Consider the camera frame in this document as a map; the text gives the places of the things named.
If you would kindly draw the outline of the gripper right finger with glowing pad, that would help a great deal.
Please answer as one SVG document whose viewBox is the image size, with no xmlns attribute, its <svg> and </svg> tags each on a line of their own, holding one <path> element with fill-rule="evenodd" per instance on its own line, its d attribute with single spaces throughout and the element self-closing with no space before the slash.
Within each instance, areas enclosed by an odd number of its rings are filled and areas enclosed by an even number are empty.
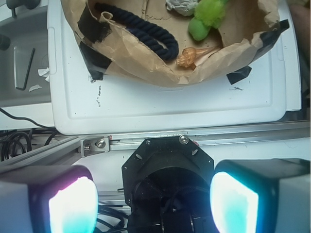
<svg viewBox="0 0 311 233">
<path fill-rule="evenodd" d="M 309 160 L 222 160 L 210 186 L 210 206 L 221 233 L 309 233 Z"/>
</svg>

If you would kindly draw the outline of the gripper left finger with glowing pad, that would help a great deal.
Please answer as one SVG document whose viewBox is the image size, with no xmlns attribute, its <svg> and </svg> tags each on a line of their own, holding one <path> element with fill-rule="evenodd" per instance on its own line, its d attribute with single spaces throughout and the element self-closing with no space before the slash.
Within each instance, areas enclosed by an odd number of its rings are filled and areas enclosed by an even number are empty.
<svg viewBox="0 0 311 233">
<path fill-rule="evenodd" d="M 91 233 L 98 191 L 85 166 L 2 166 L 2 233 Z"/>
</svg>

